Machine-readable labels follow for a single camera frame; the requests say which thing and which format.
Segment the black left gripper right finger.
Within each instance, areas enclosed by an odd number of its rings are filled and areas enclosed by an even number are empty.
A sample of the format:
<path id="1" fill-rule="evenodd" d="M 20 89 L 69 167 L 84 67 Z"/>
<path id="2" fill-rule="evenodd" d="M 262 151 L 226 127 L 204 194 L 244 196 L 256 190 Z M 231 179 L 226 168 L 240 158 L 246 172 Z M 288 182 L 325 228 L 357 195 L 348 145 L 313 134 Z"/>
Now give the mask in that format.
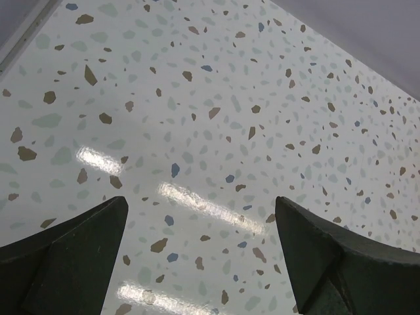
<path id="1" fill-rule="evenodd" d="M 419 254 L 363 237 L 286 197 L 275 218 L 299 314 L 418 314 Z"/>

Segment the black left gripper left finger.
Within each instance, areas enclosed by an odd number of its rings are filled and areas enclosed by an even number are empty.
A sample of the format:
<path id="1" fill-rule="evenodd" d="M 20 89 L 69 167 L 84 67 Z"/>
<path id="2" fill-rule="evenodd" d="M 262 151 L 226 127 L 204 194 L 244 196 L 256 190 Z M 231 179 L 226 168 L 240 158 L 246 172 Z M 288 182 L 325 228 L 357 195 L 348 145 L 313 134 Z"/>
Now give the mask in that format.
<path id="1" fill-rule="evenodd" d="M 100 314 L 127 221 L 113 197 L 1 248 L 2 314 Z"/>

